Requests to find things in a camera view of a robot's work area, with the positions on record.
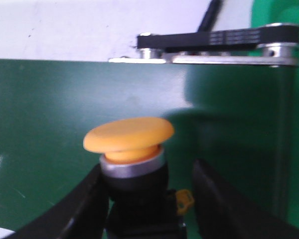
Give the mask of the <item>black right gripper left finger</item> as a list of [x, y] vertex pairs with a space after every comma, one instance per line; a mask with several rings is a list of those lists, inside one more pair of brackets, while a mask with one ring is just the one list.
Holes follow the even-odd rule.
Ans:
[[109, 196], [96, 165], [59, 203], [13, 234], [15, 239], [101, 239]]

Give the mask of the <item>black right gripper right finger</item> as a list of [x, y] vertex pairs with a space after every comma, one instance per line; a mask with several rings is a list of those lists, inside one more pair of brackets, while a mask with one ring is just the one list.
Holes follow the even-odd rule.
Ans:
[[192, 172], [195, 215], [204, 239], [299, 239], [299, 229], [261, 210], [205, 160]]

